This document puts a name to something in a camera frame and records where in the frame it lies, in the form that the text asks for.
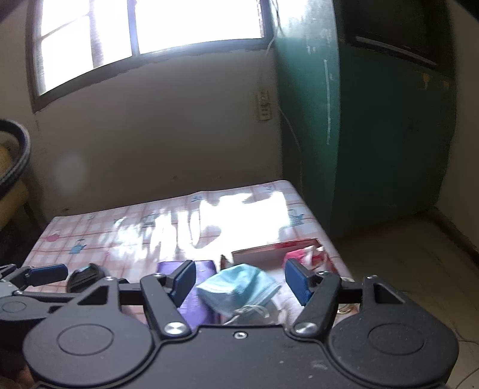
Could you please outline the light blue face mask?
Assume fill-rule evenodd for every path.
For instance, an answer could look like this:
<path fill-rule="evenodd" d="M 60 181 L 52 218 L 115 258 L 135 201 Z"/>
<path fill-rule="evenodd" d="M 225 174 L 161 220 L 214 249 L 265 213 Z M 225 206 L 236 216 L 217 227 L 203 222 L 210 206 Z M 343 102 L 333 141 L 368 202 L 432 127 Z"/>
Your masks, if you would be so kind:
<path fill-rule="evenodd" d="M 268 316 L 266 305 L 280 288 L 265 271 L 242 263 L 219 271 L 198 285 L 197 292 L 215 312 L 233 318 L 251 310 Z"/>

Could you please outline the pink sock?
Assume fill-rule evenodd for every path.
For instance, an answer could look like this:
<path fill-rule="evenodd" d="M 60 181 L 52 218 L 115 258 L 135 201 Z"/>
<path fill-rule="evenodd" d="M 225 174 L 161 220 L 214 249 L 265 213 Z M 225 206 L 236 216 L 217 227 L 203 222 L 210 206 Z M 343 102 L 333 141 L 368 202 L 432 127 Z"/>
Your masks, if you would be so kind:
<path fill-rule="evenodd" d="M 283 259 L 283 266 L 288 260 L 296 260 L 309 270 L 314 270 L 325 265 L 329 261 L 329 254 L 323 246 L 306 246 L 301 249 L 287 252 Z"/>

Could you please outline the purple packet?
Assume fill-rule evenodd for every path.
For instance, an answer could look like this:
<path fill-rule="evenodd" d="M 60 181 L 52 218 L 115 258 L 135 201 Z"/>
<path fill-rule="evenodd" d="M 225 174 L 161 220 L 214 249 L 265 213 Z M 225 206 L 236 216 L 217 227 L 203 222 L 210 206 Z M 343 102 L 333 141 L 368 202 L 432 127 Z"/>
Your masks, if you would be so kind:
<path fill-rule="evenodd" d="M 187 294 L 181 306 L 178 306 L 179 313 L 186 319 L 192 329 L 204 324 L 220 323 L 220 315 L 210 308 L 197 292 L 197 286 L 216 273 L 217 271 L 213 261 L 196 261 L 195 286 Z"/>

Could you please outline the pink cardboard box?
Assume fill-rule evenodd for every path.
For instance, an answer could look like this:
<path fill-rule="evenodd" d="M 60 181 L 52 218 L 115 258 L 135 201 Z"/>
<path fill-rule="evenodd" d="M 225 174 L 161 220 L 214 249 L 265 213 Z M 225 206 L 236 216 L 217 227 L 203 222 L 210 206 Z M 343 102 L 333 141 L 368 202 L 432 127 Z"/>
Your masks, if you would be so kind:
<path fill-rule="evenodd" d="M 246 263 L 269 272 L 270 274 L 274 274 L 275 271 L 281 272 L 284 269 L 283 259 L 287 252 L 301 249 L 306 246 L 323 246 L 323 244 L 316 238 L 303 238 L 241 249 L 233 251 L 230 259 L 223 255 L 220 259 L 220 269 L 224 270 L 241 263 Z M 334 273 L 338 272 L 330 256 L 329 261 L 325 265 L 314 270 L 332 271 Z"/>

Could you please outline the pink checkered tablecloth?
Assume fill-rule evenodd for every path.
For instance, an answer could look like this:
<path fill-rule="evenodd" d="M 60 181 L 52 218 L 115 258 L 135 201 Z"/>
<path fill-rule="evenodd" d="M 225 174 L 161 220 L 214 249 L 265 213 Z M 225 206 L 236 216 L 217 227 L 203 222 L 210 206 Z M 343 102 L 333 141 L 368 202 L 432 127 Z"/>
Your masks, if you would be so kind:
<path fill-rule="evenodd" d="M 325 230 L 290 182 L 267 182 L 227 190 L 200 191 L 83 215 L 57 216 L 26 258 L 32 267 L 65 264 L 75 270 L 95 263 L 132 283 L 169 272 L 185 260 L 220 259 L 233 251 L 303 238 L 316 238 L 337 274 L 350 271 Z M 230 323 L 291 325 L 302 310 L 284 272 L 270 274 L 281 288 L 259 311 L 229 318 Z"/>

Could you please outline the woven rattan chair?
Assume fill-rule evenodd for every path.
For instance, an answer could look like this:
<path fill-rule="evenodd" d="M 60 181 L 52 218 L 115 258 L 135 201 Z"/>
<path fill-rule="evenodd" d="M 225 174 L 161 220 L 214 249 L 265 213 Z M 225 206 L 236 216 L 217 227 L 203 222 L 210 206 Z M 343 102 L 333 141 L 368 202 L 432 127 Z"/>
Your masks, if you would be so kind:
<path fill-rule="evenodd" d="M 1 145 L 1 229 L 4 229 L 18 210 L 28 201 L 28 189 L 21 176 L 31 155 L 29 133 L 15 121 L 1 120 L 1 132 L 12 135 L 19 150 L 15 158 Z"/>

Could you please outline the green cabinet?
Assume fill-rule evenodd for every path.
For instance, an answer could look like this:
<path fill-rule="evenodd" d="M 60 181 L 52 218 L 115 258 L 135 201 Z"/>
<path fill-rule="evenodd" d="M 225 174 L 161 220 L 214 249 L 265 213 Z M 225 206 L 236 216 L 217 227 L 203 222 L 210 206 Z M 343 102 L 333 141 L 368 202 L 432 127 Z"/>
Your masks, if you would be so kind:
<path fill-rule="evenodd" d="M 455 131 L 444 1 L 274 1 L 283 175 L 332 238 L 427 212 Z"/>

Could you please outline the window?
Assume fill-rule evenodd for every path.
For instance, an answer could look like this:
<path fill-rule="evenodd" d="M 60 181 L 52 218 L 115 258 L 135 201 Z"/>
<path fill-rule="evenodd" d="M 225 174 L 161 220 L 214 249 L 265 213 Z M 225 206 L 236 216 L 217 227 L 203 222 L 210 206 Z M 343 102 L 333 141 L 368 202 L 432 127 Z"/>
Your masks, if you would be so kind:
<path fill-rule="evenodd" d="M 164 57 L 263 49 L 268 1 L 30 1 L 32 109 Z"/>

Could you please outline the wall power outlet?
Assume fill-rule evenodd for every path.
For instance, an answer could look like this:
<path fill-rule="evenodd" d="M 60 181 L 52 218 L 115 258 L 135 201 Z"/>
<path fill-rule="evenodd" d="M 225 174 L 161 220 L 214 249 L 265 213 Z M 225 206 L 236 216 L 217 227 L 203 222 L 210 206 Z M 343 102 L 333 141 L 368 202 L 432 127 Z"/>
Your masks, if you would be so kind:
<path fill-rule="evenodd" d="M 257 110 L 260 121 L 269 121 L 271 119 L 269 93 L 266 90 L 257 92 Z"/>

